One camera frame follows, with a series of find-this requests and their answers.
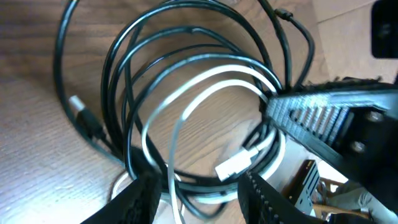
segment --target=coiled cable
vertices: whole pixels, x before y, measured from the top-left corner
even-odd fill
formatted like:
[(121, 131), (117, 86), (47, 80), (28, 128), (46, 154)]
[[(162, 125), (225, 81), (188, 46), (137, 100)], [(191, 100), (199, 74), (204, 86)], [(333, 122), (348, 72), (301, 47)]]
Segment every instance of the coiled cable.
[[(150, 160), (142, 160), (140, 156), (134, 156), (135, 153), (139, 151), (137, 147), (131, 145), (131, 134), (132, 127), (135, 123), (138, 131), (142, 133), (143, 125), (138, 117), (137, 111), (140, 108), (141, 104), (144, 100), (152, 93), (154, 88), (170, 73), (175, 71), (176, 69), (190, 65), (192, 63), (202, 62), (205, 60), (222, 60), (229, 59), (234, 60), (235, 62), (242, 62), (245, 66), (249, 68), (256, 69), (260, 71), (272, 84), (275, 91), (280, 93), (284, 89), (290, 88), (290, 79), (291, 79), (291, 58), (290, 58), (290, 50), (289, 45), (287, 43), (286, 38), (284, 37), (284, 32), (277, 21), (275, 15), (280, 17), (280, 14), (274, 13), (271, 6), (266, 1), (259, 1), (261, 6), (267, 12), (269, 17), (271, 18), (272, 24), (275, 28), (277, 36), (282, 44), (282, 49), (284, 51), (285, 56), (285, 87), (282, 87), (279, 79), (272, 72), (272, 63), (267, 53), (265, 45), (262, 43), (261, 38), (256, 33), (256, 31), (252, 28), (250, 23), (245, 20), (245, 18), (240, 15), (237, 11), (230, 8), (229, 6), (220, 3), (215, 0), (206, 1), (206, 0), (171, 0), (165, 1), (157, 7), (150, 9), (144, 13), (142, 13), (139, 17), (130, 22), (115, 38), (115, 41), (112, 43), (109, 52), (106, 56), (105, 63), (103, 66), (103, 75), (101, 79), (101, 109), (103, 112), (103, 119), (106, 125), (106, 129), (108, 132), (108, 136), (110, 137), (110, 141), (107, 139), (106, 135), (98, 135), (96, 137), (102, 141), (109, 150), (105, 150), (96, 142), (93, 141), (93, 137), (87, 133), (87, 130), (82, 127), (75, 118), (70, 106), (68, 105), (67, 97), (65, 94), (65, 89), (63, 86), (63, 78), (62, 78), (62, 55), (63, 48), (65, 43), (65, 37), (67, 33), (67, 27), (70, 22), (71, 16), (77, 7), (78, 0), (69, 0), (65, 7), (65, 10), (62, 15), (62, 19), (60, 21), (60, 26), (57, 33), (57, 39), (55, 41), (55, 50), (53, 56), (53, 77), (55, 88), (57, 92), (58, 99), (60, 100), (63, 109), (68, 116), (68, 119), (71, 121), (72, 125), (75, 129), (80, 133), (80, 135), (90, 143), (97, 151), (101, 152), (105, 156), (111, 159), (115, 159), (120, 163), (124, 163), (126, 166), (126, 170), (129, 172), (129, 175), (132, 179), (139, 178), (141, 170), (143, 166), (146, 167), (146, 164), (150, 163)], [(233, 43), (217, 34), (216, 32), (198, 26), (178, 26), (171, 27), (168, 29), (160, 30), (148, 37), (144, 37), (138, 39), (139, 34), (142, 28), (145, 26), (145, 23), (153, 16), (160, 14), (161, 12), (181, 9), (181, 8), (197, 8), (197, 9), (206, 9), (211, 11), (219, 12), (227, 17), (232, 18), (238, 24), (244, 27), (244, 29), (248, 32), (248, 34), (252, 37), (253, 41), (256, 43), (262, 61), (259, 61), (255, 58), (250, 57), (247, 53), (240, 50)], [(298, 29), (303, 30), (302, 26), (297, 26)], [(132, 37), (129, 41), (129, 46), (127, 51), (122, 56), (122, 59), (116, 64), (116, 68), (111, 70), (114, 64), (114, 59), (116, 53), (118, 52), (121, 43), (127, 37), (127, 35), (133, 31)], [(140, 50), (143, 46), (147, 45), (150, 42), (156, 41), (157, 39), (170, 37), (171, 35), (177, 35), (181, 33), (188, 33), (192, 35), (200, 34), (206, 35), (215, 39), (220, 44), (201, 44), (201, 45), (193, 45), (188, 47), (183, 47), (181, 49), (175, 50), (173, 52), (167, 53), (158, 59), (151, 62), (148, 66), (137, 72), (131, 78), (131, 69), (130, 62), (133, 59), (134, 54)], [(309, 32), (303, 32), (304, 35), (309, 35)], [(219, 52), (208, 52), (205, 54), (193, 55), (185, 58), (173, 65), (168, 66), (163, 69), (162, 72), (158, 73), (158, 75), (147, 84), (147, 86), (142, 90), (138, 96), (134, 99), (132, 94), (132, 88), (136, 80), (145, 74), (148, 69), (150, 69), (155, 64), (159, 63), (161, 60), (184, 50), (190, 50), (199, 47), (211, 47), (214, 49), (217, 48), (226, 48), (231, 51), (231, 53), (219, 53)], [(302, 80), (308, 73), (310, 63), (306, 63), (305, 68), (299, 78)], [(125, 70), (125, 81), (126, 81), (126, 96), (123, 100), (122, 107), (122, 115), (120, 119), (122, 120), (120, 124), (118, 122), (118, 116), (116, 114), (116, 89), (117, 84), (120, 79), (122, 71)], [(254, 78), (255, 87), (265, 93), (266, 91), (263, 89), (263, 86), (258, 78)], [(266, 109), (266, 104), (264, 102), (260, 102), (260, 112), (264, 113)], [(267, 135), (272, 132), (272, 126), (270, 122), (267, 120), (265, 116), (262, 116), (262, 121), (257, 126), (257, 128), (248, 136), (248, 140), (246, 142), (253, 142), (252, 145), (256, 145), (259, 142), (263, 142)], [(275, 166), (278, 166), (278, 161), (281, 160), (281, 155), (283, 158), (284, 150), (282, 146), (284, 143), (284, 136), (280, 136), (282, 132), (279, 131), (279, 137), (275, 138), (272, 141), (269, 152), (266, 155), (261, 155), (262, 158), (257, 161), (257, 164), (254, 164), (251, 169), (255, 172), (259, 173), (268, 173), (268, 170), (272, 171)], [(162, 188), (163, 193), (167, 193), (169, 191), (169, 182), (167, 180), (167, 167), (161, 155), (159, 154), (157, 148), (154, 143), (150, 140), (149, 136), (146, 136), (146, 145), (147, 145), (147, 156), (150, 155), (151, 158), (155, 161), (157, 166), (159, 166), (159, 170), (162, 174)], [(234, 192), (236, 192), (236, 176), (232, 176), (224, 181), (220, 181), (217, 177), (205, 177), (200, 175), (189, 174), (187, 172), (176, 170), (176, 174), (180, 175), (184, 179), (190, 179), (191, 181), (179, 181), (176, 185), (175, 192), (182, 201), (182, 203), (186, 206), (186, 208), (202, 219), (209, 219), (217, 216), (222, 209), (225, 207), (225, 203), (230, 200), (230, 198), (234, 199)], [(201, 203), (215, 203), (221, 202), (221, 206), (217, 211), (213, 214), (207, 215), (199, 209), (197, 209), (193, 204), (189, 201), (188, 197), (194, 198), (198, 202)]]
[(212, 69), (209, 69), (199, 75), (197, 75), (195, 78), (192, 78), (185, 84), (183, 84), (180, 88), (175, 90), (172, 94), (170, 94), (168, 97), (165, 98), (163, 102), (160, 103), (158, 107), (152, 112), (152, 114), (149, 116), (144, 128), (142, 129), (141, 133), (141, 144), (142, 144), (142, 150), (144, 151), (144, 155), (147, 158), (148, 162), (154, 166), (155, 168), (159, 168), (159, 166), (156, 164), (156, 161), (152, 158), (150, 155), (150, 152), (147, 148), (147, 132), (149, 129), (149, 126), (151, 123), (156, 119), (156, 117), (169, 105), (171, 104), (174, 100), (176, 100), (179, 96), (181, 96), (183, 93), (185, 93), (187, 90), (189, 90), (191, 87), (196, 85), (197, 83), (212, 77), (213, 75), (221, 74), (223, 72), (243, 72), (250, 74), (260, 80), (263, 84), (265, 84), (268, 89), (273, 94), (276, 94), (276, 89), (274, 86), (269, 82), (265, 77), (263, 77), (259, 72), (255, 71), (252, 68), (248, 68), (242, 65), (222, 65), (218, 66)]
[(205, 91), (200, 93), (182, 112), (180, 115), (180, 118), (178, 121), (175, 123), (174, 130), (173, 130), (173, 135), (172, 135), (172, 141), (170, 143), (170, 152), (169, 152), (169, 166), (168, 166), (168, 173), (167, 176), (169, 177), (169, 192), (170, 192), (170, 198), (171, 198), (171, 203), (172, 203), (172, 208), (173, 208), (173, 215), (174, 219), (177, 224), (185, 224), (182, 214), (180, 213), (177, 205), (177, 195), (175, 192), (175, 181), (174, 181), (174, 154), (175, 150), (177, 147), (177, 139), (178, 139), (178, 133), (182, 127), (183, 122), (185, 122), (188, 117), (191, 115), (193, 110), (206, 98), (208, 98), (211, 94), (214, 92), (226, 88), (229, 86), (243, 86), (245, 88), (250, 89), (254, 93), (260, 96), (260, 98), (264, 101), (267, 101), (267, 97), (263, 94), (261, 90), (256, 88), (254, 85), (242, 81), (242, 80), (225, 80), (225, 81), (220, 81), (211, 87), (207, 88)]

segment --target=screw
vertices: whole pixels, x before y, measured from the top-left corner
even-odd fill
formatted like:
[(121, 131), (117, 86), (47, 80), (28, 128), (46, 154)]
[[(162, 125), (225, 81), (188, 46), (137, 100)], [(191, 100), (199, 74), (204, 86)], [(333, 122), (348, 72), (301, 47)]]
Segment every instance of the screw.
[(363, 153), (365, 151), (365, 145), (358, 141), (351, 143), (351, 148), (357, 153)]
[(380, 122), (383, 120), (383, 114), (380, 114), (379, 112), (371, 111), (366, 115), (366, 119), (368, 119), (371, 122)]

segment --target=black cable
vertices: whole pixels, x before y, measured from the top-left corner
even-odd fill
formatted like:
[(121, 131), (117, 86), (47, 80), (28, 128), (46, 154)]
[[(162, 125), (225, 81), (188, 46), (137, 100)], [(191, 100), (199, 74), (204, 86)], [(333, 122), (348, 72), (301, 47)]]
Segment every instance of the black cable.
[[(233, 55), (233, 54), (227, 54), (227, 53), (208, 53), (208, 54), (200, 54), (200, 55), (194, 55), (189, 58), (186, 58), (185, 60), (181, 60), (166, 69), (164, 69), (162, 72), (160, 72), (150, 83), (147, 84), (147, 86), (138, 94), (134, 104), (130, 107), (130, 113), (129, 116), (127, 116), (127, 122), (126, 122), (126, 129), (124, 132), (124, 155), (125, 155), (125, 160), (124, 162), (126, 163), (126, 169), (129, 173), (134, 173), (132, 170), (131, 166), (131, 161), (129, 158), (131, 158), (131, 154), (129, 152), (129, 146), (131, 145), (131, 134), (132, 134), (132, 122), (136, 120), (137, 112), (141, 104), (144, 102), (145, 98), (152, 93), (152, 91), (156, 88), (156, 86), (171, 72), (174, 70), (191, 64), (193, 62), (198, 62), (201, 60), (215, 60), (215, 59), (230, 59), (230, 60), (237, 60), (240, 62), (244, 62), (247, 64), (250, 64), (262, 71), (266, 71), (267, 68), (259, 61), (256, 59), (247, 57), (247, 56), (240, 56), (240, 55)], [(116, 66), (115, 71), (118, 71), (119, 68), (122, 68), (124, 65), (123, 63), (119, 64)], [(272, 79), (274, 81), (277, 80), (277, 77), (271, 76), (267, 77), (270, 82)], [(126, 80), (126, 88), (127, 86), (131, 86), (130, 84), (130, 78), (128, 77)], [(142, 129), (142, 124), (136, 123), (137, 129), (141, 131)], [(158, 150), (155, 150), (153, 142), (150, 140), (150, 138), (147, 138), (147, 145), (148, 145), (148, 150), (151, 154), (151, 156), (154, 158), (154, 160), (158, 163), (161, 171), (166, 174), (167, 173), (167, 168), (164, 164), (164, 161), (162, 159), (162, 156), (159, 154)]]
[[(187, 47), (183, 47), (177, 50), (173, 50), (169, 53), (166, 53), (162, 56), (160, 56), (159, 58), (151, 61), (148, 66), (146, 66), (146, 68), (143, 68), (141, 70), (139, 70), (132, 78), (131, 78), (131, 83), (134, 84), (138, 78), (140, 78), (141, 76), (143, 76), (150, 68), (152, 68), (154, 65), (156, 65), (157, 63), (159, 63), (160, 61), (167, 59), (177, 53), (183, 52), (185, 50), (191, 50), (191, 49), (197, 49), (197, 48), (202, 48), (202, 47), (219, 47), (219, 48), (225, 48), (224, 46), (220, 45), (220, 44), (196, 44), (196, 45), (190, 45)], [(131, 74), (131, 69), (130, 69), (130, 63), (127, 62), (126, 66), (124, 67), (124, 72), (128, 73), (129, 75)], [(126, 122), (126, 110), (127, 110), (127, 95), (124, 95), (123, 98), (123, 103), (122, 103), (122, 111), (121, 111), (121, 117), (122, 117), (122, 129), (124, 129), (125, 126), (125, 122)]]
[(313, 61), (313, 56), (315, 54), (315, 43), (313, 41), (312, 35), (311, 33), (309, 33), (309, 31), (301, 24), (299, 23), (299, 21), (295, 20), (293, 17), (290, 19), (290, 22), (303, 34), (303, 36), (305, 37), (305, 39), (308, 42), (308, 55), (307, 55), (307, 59), (305, 61), (303, 70), (301, 72), (301, 75), (299, 76), (296, 84), (293, 87), (292, 91), (297, 91), (298, 88), (301, 86), (301, 84), (303, 83), (303, 81), (305, 80), (305, 78), (308, 75), (308, 71), (311, 68), (311, 64)]
[[(289, 50), (289, 44), (287, 43), (287, 39), (285, 38), (284, 31), (282, 30), (279, 21), (276, 19), (275, 13), (272, 10), (271, 6), (266, 1), (259, 1), (267, 12), (267, 15), (270, 17), (272, 24), (275, 28), (275, 32), (278, 36), (278, 39), (282, 45), (282, 50), (284, 51), (284, 59), (285, 59), (285, 82), (286, 88), (290, 88), (291, 81), (291, 56)], [(87, 135), (85, 130), (79, 126), (76, 122), (76, 119), (67, 103), (67, 97), (65, 95), (65, 90), (63, 88), (63, 80), (62, 80), (62, 53), (63, 53), (63, 45), (65, 41), (65, 35), (67, 31), (68, 23), (70, 22), (70, 18), (72, 16), (73, 10), (75, 9), (78, 1), (71, 0), (67, 3), (66, 9), (62, 15), (62, 20), (60, 23), (60, 27), (57, 34), (57, 41), (55, 43), (55, 52), (54, 52), (54, 60), (53, 60), (53, 75), (55, 87), (57, 90), (58, 98), (65, 110), (65, 113), (68, 116), (68, 119), (74, 125), (76, 130), (80, 133), (80, 135), (90, 143), (97, 151), (110, 156), (111, 154), (118, 157), (119, 159), (123, 159), (125, 162), (125, 166), (127, 171), (132, 177), (139, 177), (139, 175), (147, 169), (152, 169), (149, 163), (146, 161), (142, 151), (134, 146), (131, 146), (131, 133), (132, 127), (135, 123), (138, 131), (141, 133), (142, 131), (142, 122), (138, 117), (138, 109), (147, 96), (153, 91), (153, 89), (170, 73), (174, 70), (189, 65), (191, 63), (202, 62), (204, 60), (235, 60), (237, 62), (244, 63), (245, 65), (255, 68), (262, 72), (267, 79), (276, 87), (277, 91), (280, 92), (282, 90), (282, 85), (279, 79), (273, 75), (268, 74), (268, 70), (272, 71), (272, 64), (269, 59), (269, 55), (267, 50), (262, 43), (261, 38), (258, 36), (256, 31), (252, 28), (250, 23), (245, 20), (245, 18), (240, 15), (237, 11), (230, 8), (229, 6), (217, 2), (215, 0), (169, 0), (161, 5), (150, 9), (137, 19), (130, 22), (116, 37), (114, 42), (112, 43), (109, 52), (106, 56), (106, 60), (103, 67), (103, 75), (101, 79), (101, 109), (103, 112), (103, 118), (108, 130), (108, 134), (111, 138), (111, 141), (106, 139), (106, 136), (101, 138), (105, 145), (110, 148), (111, 153), (107, 152), (105, 149), (97, 145), (92, 139)], [(144, 27), (145, 23), (154, 15), (157, 15), (161, 12), (165, 12), (172, 9), (180, 9), (180, 8), (197, 8), (197, 9), (206, 9), (211, 11), (216, 11), (225, 16), (232, 18), (238, 24), (240, 24), (252, 37), (253, 41), (256, 43), (263, 62), (260, 62), (244, 52), (240, 50), (233, 43), (220, 36), (216, 32), (212, 30), (205, 29), (202, 27), (195, 26), (180, 26), (180, 27), (172, 27), (169, 29), (164, 29), (152, 34), (148, 37), (142, 38), (138, 40), (139, 34)], [(298, 29), (302, 29), (300, 24), (296, 27)], [(129, 45), (127, 47), (126, 53), (122, 56), (122, 59), (116, 64), (116, 68), (111, 73), (111, 68), (113, 66), (113, 62), (115, 56), (119, 50), (119, 47), (123, 40), (127, 37), (130, 31), (134, 31), (132, 37), (129, 41)], [(174, 50), (169, 52), (151, 63), (145, 68), (140, 69), (133, 77), (131, 77), (131, 60), (132, 56), (143, 46), (149, 44), (152, 41), (155, 41), (159, 38), (163, 38), (169, 35), (177, 35), (181, 33), (188, 34), (202, 34), (211, 37), (212, 39), (217, 40), (220, 44), (199, 44), (184, 47), (181, 49)], [(226, 48), (232, 51), (232, 53), (218, 53), (218, 52), (210, 52), (206, 54), (198, 54), (191, 57), (187, 57), (184, 60), (174, 63), (173, 65), (168, 66), (162, 72), (160, 72), (151, 82), (138, 94), (137, 98), (134, 99), (132, 94), (132, 86), (136, 82), (136, 80), (143, 76), (148, 69), (153, 67), (159, 61), (173, 55), (177, 54), (184, 50), (194, 49), (197, 47), (216, 47), (216, 48)], [(122, 71), (125, 70), (125, 81), (126, 81), (126, 94), (123, 99), (122, 105), (122, 115), (121, 115), (121, 124), (120, 127), (118, 116), (116, 114), (116, 88), (118, 85), (119, 77), (121, 76)], [(258, 88), (262, 90), (262, 85), (259, 80), (254, 79), (254, 83)], [(129, 112), (126, 117), (127, 104), (129, 105)], [(262, 116), (262, 121), (259, 126), (249, 135), (253, 137), (255, 134), (258, 134), (259, 137), (255, 140), (256, 142), (262, 141), (267, 136), (267, 132), (269, 132), (269, 123), (266, 121), (265, 117)], [(279, 142), (274, 141), (273, 146), (271, 147), (268, 155), (261, 161), (253, 170), (257, 172), (263, 170), (263, 168), (270, 163), (272, 158), (275, 156), (277, 152)], [(154, 146), (153, 142), (150, 138), (147, 138), (147, 146), (151, 156), (155, 159), (156, 163), (160, 166), (162, 170), (162, 188), (163, 192), (168, 191), (167, 185), (167, 171), (166, 166), (164, 164), (163, 158), (159, 154), (158, 150)], [(227, 180), (221, 182), (217, 177), (205, 177), (200, 175), (189, 174), (187, 172), (183, 172), (180, 170), (175, 171), (176, 174), (191, 179), (191, 182), (178, 182), (176, 185), (176, 193), (184, 205), (188, 208), (190, 212), (194, 215), (203, 218), (209, 219), (217, 216), (225, 207), (225, 203), (221, 204), (219, 209), (213, 214), (205, 214), (197, 209), (188, 199), (188, 196), (208, 194), (208, 193), (220, 193), (225, 192), (227, 190), (236, 190), (237, 182), (236, 177), (230, 177)]]
[(164, 11), (168, 11), (171, 9), (183, 8), (183, 7), (191, 7), (191, 8), (200, 8), (200, 9), (208, 9), (212, 11), (218, 11), (232, 19), (236, 22), (241, 24), (249, 33), (249, 35), (253, 38), (256, 45), (259, 47), (260, 53), (263, 57), (264, 63), (269, 67), (272, 68), (271, 61), (269, 60), (269, 56), (264, 44), (261, 41), (261, 38), (258, 36), (256, 31), (252, 28), (250, 23), (245, 20), (242, 15), (238, 14), (236, 11), (232, 10), (230, 7), (227, 7), (223, 4), (218, 4), (213, 1), (172, 1), (165, 4), (161, 4), (154, 9), (150, 9), (142, 14), (142, 16), (138, 17), (136, 20), (130, 22), (116, 37), (115, 41), (112, 43), (109, 52), (106, 56), (104, 67), (103, 67), (103, 76), (101, 80), (101, 107), (103, 110), (104, 121), (106, 127), (108, 129), (108, 133), (111, 136), (112, 142), (117, 146), (117, 148), (121, 149), (121, 143), (123, 141), (122, 131), (120, 125), (118, 123), (118, 119), (115, 113), (115, 103), (114, 100), (111, 99), (109, 102), (109, 94), (108, 94), (108, 85), (109, 85), (109, 78), (111, 76), (111, 67), (113, 64), (113, 60), (116, 56), (116, 52), (119, 50), (119, 47), (122, 41), (126, 38), (128, 33), (136, 28), (140, 27), (146, 20), (150, 17)]
[(280, 45), (282, 46), (285, 60), (285, 89), (290, 90), (292, 84), (292, 54), (290, 53), (289, 42), (287, 41), (285, 31), (280, 25), (272, 6), (266, 0), (258, 1), (271, 20), (272, 25), (274, 26), (275, 34)]
[(73, 127), (75, 127), (76, 131), (80, 134), (80, 136), (88, 142), (93, 148), (95, 148), (98, 152), (102, 153), (107, 158), (121, 162), (122, 158), (118, 157), (114, 152), (108, 152), (103, 149), (100, 145), (95, 143), (91, 138), (88, 137), (85, 130), (77, 123), (75, 115), (70, 108), (67, 96), (65, 94), (65, 89), (63, 87), (63, 78), (62, 78), (62, 57), (63, 57), (63, 46), (65, 44), (65, 37), (67, 32), (67, 27), (70, 22), (70, 18), (75, 10), (78, 1), (69, 1), (65, 7), (65, 10), (62, 14), (62, 20), (60, 21), (60, 25), (58, 27), (57, 38), (55, 40), (55, 47), (53, 53), (53, 78), (55, 91), (57, 92), (58, 99), (62, 105), (62, 108), (68, 117), (69, 121), (72, 123)]
[(244, 139), (243, 143), (242, 143), (242, 147), (247, 149), (249, 147), (249, 143), (252, 141), (253, 137), (256, 134), (259, 134), (259, 132), (261, 131), (263, 123), (259, 123), (250, 133), (248, 136), (246, 136), (246, 139)]
[(300, 87), (305, 78), (308, 75), (308, 71), (311, 68), (311, 64), (313, 61), (313, 56), (315, 54), (315, 42), (313, 41), (311, 33), (305, 28), (299, 21), (294, 19), (293, 14), (285, 9), (276, 9), (275, 13), (283, 20), (291, 22), (304, 36), (305, 40), (308, 43), (308, 55), (307, 59), (304, 63), (303, 70), (298, 77), (296, 84), (294, 85), (292, 91), (297, 91)]

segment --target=cable connector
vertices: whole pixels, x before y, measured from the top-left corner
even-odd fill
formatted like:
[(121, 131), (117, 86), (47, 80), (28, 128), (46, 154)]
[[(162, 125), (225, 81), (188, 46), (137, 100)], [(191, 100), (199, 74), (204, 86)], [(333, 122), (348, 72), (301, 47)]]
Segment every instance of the cable connector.
[(240, 150), (233, 157), (229, 158), (227, 161), (216, 166), (215, 170), (218, 178), (224, 181), (228, 177), (239, 174), (244, 169), (251, 165), (251, 153), (246, 149)]
[(286, 9), (275, 9), (275, 14), (286, 21), (290, 21), (290, 18), (293, 17), (293, 13), (289, 12)]
[(76, 122), (82, 126), (89, 138), (104, 139), (106, 134), (95, 115), (77, 96), (69, 98), (69, 103), (78, 111)]

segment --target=usb connector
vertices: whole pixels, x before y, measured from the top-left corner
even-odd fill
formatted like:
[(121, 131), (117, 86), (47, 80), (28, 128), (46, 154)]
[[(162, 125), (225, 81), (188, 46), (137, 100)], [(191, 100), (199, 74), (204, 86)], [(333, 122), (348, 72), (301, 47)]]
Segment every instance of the usb connector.
[(275, 14), (286, 21), (290, 21), (293, 18), (293, 13), (286, 9), (275, 9)]
[(221, 181), (224, 181), (228, 177), (242, 172), (250, 165), (251, 165), (250, 153), (246, 149), (242, 149), (233, 157), (229, 158), (227, 161), (216, 166), (215, 170), (218, 178)]
[(215, 170), (218, 178), (221, 181), (224, 181), (232, 175), (240, 174), (247, 168), (256, 166), (268, 153), (275, 136), (276, 129), (272, 128), (271, 132), (268, 134), (268, 137), (266, 137), (258, 145), (251, 147), (249, 150), (245, 148), (241, 149), (233, 157), (216, 166)]
[(95, 115), (77, 96), (69, 98), (69, 103), (77, 110), (76, 121), (85, 129), (89, 138), (104, 139), (106, 134)]

